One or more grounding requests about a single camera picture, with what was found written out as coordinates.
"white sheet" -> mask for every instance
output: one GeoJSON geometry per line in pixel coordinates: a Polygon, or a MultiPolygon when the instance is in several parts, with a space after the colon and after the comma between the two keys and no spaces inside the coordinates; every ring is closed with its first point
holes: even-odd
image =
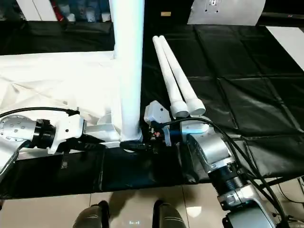
{"type": "MultiPolygon", "coordinates": [[[[119,80],[113,52],[74,52],[0,56],[0,111],[52,106],[77,109],[91,124],[111,113],[121,129],[119,80]]],[[[22,113],[50,119],[65,114],[50,111],[22,113]]]]}

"white pipe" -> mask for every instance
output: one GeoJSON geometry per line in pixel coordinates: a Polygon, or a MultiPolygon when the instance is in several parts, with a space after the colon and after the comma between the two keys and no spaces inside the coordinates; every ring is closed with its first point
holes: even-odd
{"type": "Polygon", "coordinates": [[[166,58],[169,62],[169,65],[172,69],[172,72],[175,76],[175,79],[180,87],[181,93],[185,98],[185,101],[188,106],[188,110],[191,116],[194,115],[203,115],[206,111],[206,108],[202,101],[196,96],[192,86],[190,85],[185,73],[183,72],[180,64],[178,63],[174,53],[172,52],[169,44],[167,43],[164,36],[160,36],[160,42],[166,58]]]}
{"type": "Polygon", "coordinates": [[[41,20],[43,21],[58,21],[54,13],[52,4],[49,0],[32,0],[41,20]]]}
{"type": "Polygon", "coordinates": [[[121,140],[141,140],[139,129],[144,0],[112,0],[117,73],[120,81],[121,140]]]}
{"type": "Polygon", "coordinates": [[[27,21],[42,20],[32,0],[17,0],[17,3],[27,21]]]}
{"type": "Polygon", "coordinates": [[[187,117],[189,115],[186,103],[181,97],[181,93],[174,79],[173,73],[170,69],[166,55],[162,49],[162,44],[157,36],[153,37],[153,43],[155,46],[158,61],[161,66],[161,72],[165,81],[169,99],[171,102],[171,113],[174,118],[187,117]]]}

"black fabric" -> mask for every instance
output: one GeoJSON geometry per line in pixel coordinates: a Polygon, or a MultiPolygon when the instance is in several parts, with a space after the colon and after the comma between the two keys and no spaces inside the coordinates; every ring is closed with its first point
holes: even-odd
{"type": "MultiPolygon", "coordinates": [[[[102,51],[114,44],[109,24],[27,23],[10,30],[2,23],[2,27],[8,31],[1,37],[2,55],[102,51]]],[[[237,141],[265,177],[304,174],[304,73],[266,28],[146,25],[141,117],[153,100],[170,108],[153,35],[167,38],[205,104],[206,116],[237,141]]],[[[60,169],[60,162],[60,156],[17,161],[0,183],[0,196],[41,197],[209,181],[185,145],[160,148],[158,154],[130,154],[119,148],[72,154],[66,170],[60,169]]]]}

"white pvc pipe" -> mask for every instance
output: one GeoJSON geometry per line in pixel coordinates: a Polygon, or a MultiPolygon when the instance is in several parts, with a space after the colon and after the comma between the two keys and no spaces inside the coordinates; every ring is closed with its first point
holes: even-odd
{"type": "Polygon", "coordinates": [[[157,58],[161,66],[161,72],[165,81],[169,99],[171,102],[171,113],[174,118],[187,117],[189,115],[186,103],[181,97],[181,93],[170,69],[166,55],[162,49],[162,44],[157,36],[153,37],[153,43],[156,50],[157,58]]]}
{"type": "Polygon", "coordinates": [[[185,98],[188,110],[191,116],[202,115],[205,113],[206,108],[202,101],[196,96],[192,86],[190,85],[185,73],[183,72],[180,64],[178,63],[174,53],[172,52],[169,44],[164,36],[160,36],[160,42],[175,79],[180,87],[181,93],[185,98]]]}
{"type": "Polygon", "coordinates": [[[120,81],[121,141],[141,140],[139,129],[143,58],[144,0],[111,1],[114,57],[120,81]]]}

